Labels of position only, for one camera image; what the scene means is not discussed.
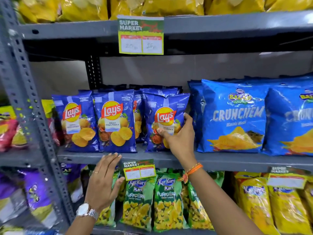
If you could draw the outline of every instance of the wristwatch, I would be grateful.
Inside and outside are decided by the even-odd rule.
[[[79,206],[76,211],[76,217],[85,217],[85,216],[91,216],[96,220],[98,220],[99,218],[99,214],[96,212],[96,210],[92,209],[90,205],[87,203],[84,203],[81,206]]]

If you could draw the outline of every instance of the finger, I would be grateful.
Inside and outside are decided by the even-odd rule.
[[[113,201],[116,199],[120,186],[122,185],[125,177],[121,177],[116,180],[115,185],[111,191],[110,200]]]
[[[115,167],[119,163],[120,159],[122,158],[122,155],[118,155],[108,166],[108,170],[105,174],[105,180],[108,182],[109,185],[112,185],[110,181],[113,180],[113,174],[115,172]]]
[[[193,118],[189,114],[184,113],[184,119],[186,120],[185,125],[187,127],[193,127],[193,121],[194,120],[193,120]]]
[[[157,132],[163,137],[165,138],[168,142],[170,140],[170,138],[172,137],[172,135],[170,135],[165,129],[162,128],[158,128]]]
[[[97,163],[97,165],[96,165],[96,167],[94,169],[94,172],[99,173],[99,170],[100,170],[104,160],[105,160],[105,155],[103,155],[102,158],[100,159],[100,161]]]
[[[115,153],[115,154],[107,155],[104,157],[104,160],[103,160],[102,165],[100,167],[99,173],[97,174],[97,176],[99,176],[99,178],[105,177],[106,171],[108,170],[110,163],[117,157],[117,155],[118,154]]]

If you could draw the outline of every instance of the price tag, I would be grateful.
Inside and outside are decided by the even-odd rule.
[[[297,189],[304,188],[307,175],[311,173],[308,170],[294,167],[270,167],[268,172],[268,186]]]
[[[164,17],[118,15],[117,18],[121,54],[164,54]]]
[[[125,180],[136,180],[156,176],[153,159],[123,162]]]

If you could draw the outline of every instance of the wrist band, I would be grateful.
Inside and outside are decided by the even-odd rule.
[[[178,181],[183,181],[185,184],[188,182],[188,176],[196,172],[198,169],[202,168],[202,164],[198,162],[196,165],[194,165],[190,170],[185,172],[181,178],[178,179]]]

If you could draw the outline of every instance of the white wall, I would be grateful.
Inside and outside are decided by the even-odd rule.
[[[177,85],[188,89],[190,79],[242,78],[244,75],[277,77],[311,70],[312,52],[216,54],[101,58],[104,84]],[[77,94],[88,89],[82,61],[31,63],[41,98],[51,94]]]

